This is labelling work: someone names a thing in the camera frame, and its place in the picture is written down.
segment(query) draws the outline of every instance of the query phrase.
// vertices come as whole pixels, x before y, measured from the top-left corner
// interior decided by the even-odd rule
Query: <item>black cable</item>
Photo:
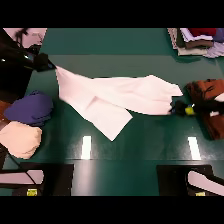
[[[11,160],[20,168],[23,170],[22,166],[12,157],[12,155],[10,153],[8,153],[9,157],[11,158]],[[43,192],[42,190],[39,188],[38,184],[34,181],[34,179],[30,176],[30,174],[28,173],[28,171],[25,171],[26,175],[31,179],[31,181],[34,183],[34,185],[36,186],[37,190],[39,190],[39,192],[41,193],[41,196],[43,196]]]

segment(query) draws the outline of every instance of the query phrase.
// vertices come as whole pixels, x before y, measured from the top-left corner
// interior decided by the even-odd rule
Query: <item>brown garment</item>
[[[221,93],[224,93],[224,80],[198,81],[189,83],[186,87],[193,103],[197,103],[201,100],[215,98]],[[203,113],[201,116],[212,139],[224,138],[224,115],[210,117],[210,114]]]
[[[205,47],[213,47],[213,42],[211,40],[195,40],[185,42],[186,49],[191,49],[194,47],[205,46]]]

